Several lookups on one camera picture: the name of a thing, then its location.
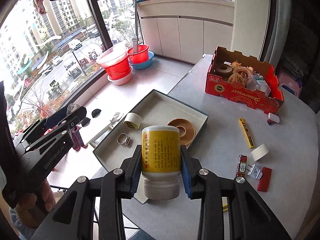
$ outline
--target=cardboard box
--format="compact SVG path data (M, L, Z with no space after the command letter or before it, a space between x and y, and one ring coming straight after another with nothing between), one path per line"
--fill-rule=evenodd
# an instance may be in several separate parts
M243 84L229 83L214 71L215 64L223 64L225 61L234 62L238 60L242 66L250 66L264 77L271 92L268 97L259 90L249 90ZM280 108L284 102L282 91L278 89L279 81L275 76L275 70L268 62L258 61L255 57L244 56L239 51L230 52L225 48L216 47L212 62L207 73L205 92L215 96L222 96L233 102L245 103L253 109L262 109L266 114L273 113Z

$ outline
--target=street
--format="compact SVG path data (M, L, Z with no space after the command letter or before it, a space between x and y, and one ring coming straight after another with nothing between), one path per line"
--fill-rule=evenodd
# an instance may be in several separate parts
M82 42L82 47L75 50L74 54L76 58L80 61L83 58L87 58L87 60L90 62L89 59L89 52L95 51L98 55L102 53L102 50L100 49L101 44L100 37L86 39ZM37 98L43 98L43 102L46 104L49 101L49 95L47 91L50 91L50 93L54 96L54 98L57 97L57 94L51 91L50 83L55 80L59 82L61 89L65 90L73 81L73 77L68 75L67 70L65 69L64 65L71 63L71 61L74 61L77 65L77 60L75 59L74 55L71 51L68 51L62 56L62 62L59 63L57 66L52 65L53 70L46 76L42 75L36 82L33 84L33 86L29 89L27 94L22 100L21 109L29 109L31 108L30 105L25 104L31 102L37 102Z

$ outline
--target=white van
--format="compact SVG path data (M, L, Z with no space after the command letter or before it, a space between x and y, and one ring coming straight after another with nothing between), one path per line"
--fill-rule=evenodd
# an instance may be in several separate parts
M74 39L68 43L70 49L79 49L82 47L81 41Z

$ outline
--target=white plastic bottle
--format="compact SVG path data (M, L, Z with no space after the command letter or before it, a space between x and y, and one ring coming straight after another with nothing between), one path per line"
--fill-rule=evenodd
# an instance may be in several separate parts
M155 200L179 196L181 174L179 129L154 125L142 130L142 175L145 196Z

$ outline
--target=bottle cap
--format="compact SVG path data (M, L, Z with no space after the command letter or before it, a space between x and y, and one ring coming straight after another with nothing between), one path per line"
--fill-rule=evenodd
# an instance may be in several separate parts
M179 180L159 182L146 179L144 181L144 194L153 200L168 200L179 196Z

